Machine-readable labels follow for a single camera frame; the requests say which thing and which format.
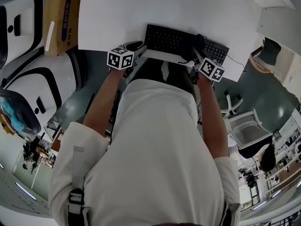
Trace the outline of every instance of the desk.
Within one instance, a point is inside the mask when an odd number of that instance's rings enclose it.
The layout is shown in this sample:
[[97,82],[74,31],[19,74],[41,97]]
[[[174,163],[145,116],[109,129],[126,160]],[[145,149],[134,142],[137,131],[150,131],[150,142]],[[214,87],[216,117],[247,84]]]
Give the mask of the desk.
[[[144,40],[151,23],[199,32],[229,47],[228,55],[245,65],[260,15],[261,7],[253,0],[81,0],[79,49],[108,51]],[[227,57],[223,67],[225,78],[238,81],[242,65]]]

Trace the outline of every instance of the black keyboard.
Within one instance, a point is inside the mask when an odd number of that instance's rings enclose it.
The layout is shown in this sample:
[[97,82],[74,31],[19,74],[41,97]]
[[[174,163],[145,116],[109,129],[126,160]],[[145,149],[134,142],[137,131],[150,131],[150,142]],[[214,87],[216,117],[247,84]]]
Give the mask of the black keyboard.
[[[176,29],[148,24],[144,44],[148,49],[180,56],[180,42],[193,36],[193,34]],[[205,55],[212,60],[216,59],[222,65],[229,48],[208,39],[205,43],[203,50]]]

